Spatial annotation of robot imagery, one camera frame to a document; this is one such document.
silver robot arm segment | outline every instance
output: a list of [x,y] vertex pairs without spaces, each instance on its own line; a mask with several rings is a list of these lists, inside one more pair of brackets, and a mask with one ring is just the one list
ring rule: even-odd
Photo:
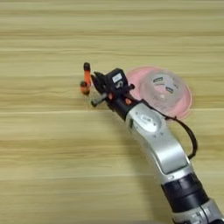
[[207,224],[223,221],[182,146],[170,132],[165,119],[144,103],[126,116],[127,127],[142,145],[143,153],[154,164],[155,172],[173,211],[174,223]]

wood grain surface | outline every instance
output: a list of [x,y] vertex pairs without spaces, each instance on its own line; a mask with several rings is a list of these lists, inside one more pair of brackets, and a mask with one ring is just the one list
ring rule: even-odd
[[0,0],[0,223],[172,223],[123,122],[80,94],[84,61],[187,82],[192,163],[224,212],[224,1]]

white label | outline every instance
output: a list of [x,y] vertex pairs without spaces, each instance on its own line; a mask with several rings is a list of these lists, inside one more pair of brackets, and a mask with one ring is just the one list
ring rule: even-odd
[[114,83],[116,83],[116,82],[118,82],[119,80],[121,80],[122,78],[123,78],[122,75],[119,73],[119,74],[117,74],[116,76],[114,76],[114,77],[112,78],[112,80],[113,80]]

small orange object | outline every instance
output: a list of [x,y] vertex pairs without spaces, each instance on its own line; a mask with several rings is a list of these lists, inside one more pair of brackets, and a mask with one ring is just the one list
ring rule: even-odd
[[109,98],[110,100],[113,100],[114,96],[113,96],[112,94],[108,94],[108,98]]
[[80,83],[80,91],[84,94],[84,95],[89,95],[90,93],[90,89],[88,84],[85,81],[82,81]]
[[90,87],[91,86],[91,69],[90,69],[90,64],[85,62],[83,68],[84,68],[84,81]]
[[132,103],[131,99],[129,99],[129,98],[126,98],[125,102],[126,102],[127,105],[130,105]]
[[85,62],[84,66],[84,81],[80,83],[80,91],[84,95],[89,95],[90,94],[90,87],[91,87],[91,69],[90,69],[90,64]]

black cable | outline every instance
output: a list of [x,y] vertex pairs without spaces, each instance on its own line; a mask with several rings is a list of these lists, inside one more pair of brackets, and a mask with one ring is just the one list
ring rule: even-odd
[[181,125],[182,128],[185,129],[186,133],[188,134],[188,136],[190,137],[192,141],[192,153],[188,155],[188,158],[192,159],[193,157],[195,157],[196,152],[198,150],[198,141],[196,139],[196,136],[193,134],[193,131],[185,123],[181,122],[176,116],[172,117],[172,116],[165,115],[161,113],[159,110],[153,108],[147,101],[143,100],[143,102],[146,103],[150,109],[157,111],[161,116],[164,117],[165,120],[173,120],[174,122],[177,122],[178,124]]

